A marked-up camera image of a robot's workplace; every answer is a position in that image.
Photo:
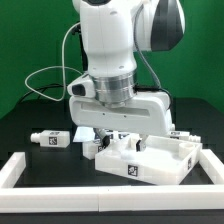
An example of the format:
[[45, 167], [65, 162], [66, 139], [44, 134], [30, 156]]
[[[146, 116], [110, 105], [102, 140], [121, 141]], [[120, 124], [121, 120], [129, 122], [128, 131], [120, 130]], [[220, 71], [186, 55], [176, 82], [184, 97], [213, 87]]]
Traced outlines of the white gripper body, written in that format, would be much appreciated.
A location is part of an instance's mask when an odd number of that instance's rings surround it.
[[163, 92], [138, 92], [119, 108], [84, 97], [69, 100], [71, 118], [77, 126], [155, 136], [165, 136], [172, 129], [169, 105], [169, 97]]

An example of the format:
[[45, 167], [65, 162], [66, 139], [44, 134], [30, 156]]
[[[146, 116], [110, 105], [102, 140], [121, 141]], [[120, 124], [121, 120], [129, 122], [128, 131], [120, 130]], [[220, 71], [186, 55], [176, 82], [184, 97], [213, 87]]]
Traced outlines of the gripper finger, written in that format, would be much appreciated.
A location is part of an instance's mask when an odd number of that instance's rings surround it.
[[106, 148], [110, 144], [110, 136], [106, 134], [104, 129], [95, 128], [94, 132], [98, 135], [101, 141], [101, 146]]
[[146, 148], [146, 140], [148, 139], [148, 135], [145, 134], [140, 134], [139, 135], [139, 139], [136, 143], [136, 151], [140, 152], [140, 151], [144, 151]]

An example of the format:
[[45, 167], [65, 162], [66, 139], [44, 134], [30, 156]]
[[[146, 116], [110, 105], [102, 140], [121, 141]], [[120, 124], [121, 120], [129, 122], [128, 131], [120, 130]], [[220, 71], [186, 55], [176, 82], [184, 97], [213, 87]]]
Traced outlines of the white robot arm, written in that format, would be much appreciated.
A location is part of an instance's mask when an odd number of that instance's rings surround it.
[[164, 136], [172, 129], [171, 97], [161, 84], [136, 83], [135, 53], [167, 51], [180, 42], [185, 18], [179, 0], [72, 0], [80, 15], [87, 69], [67, 87], [77, 126]]

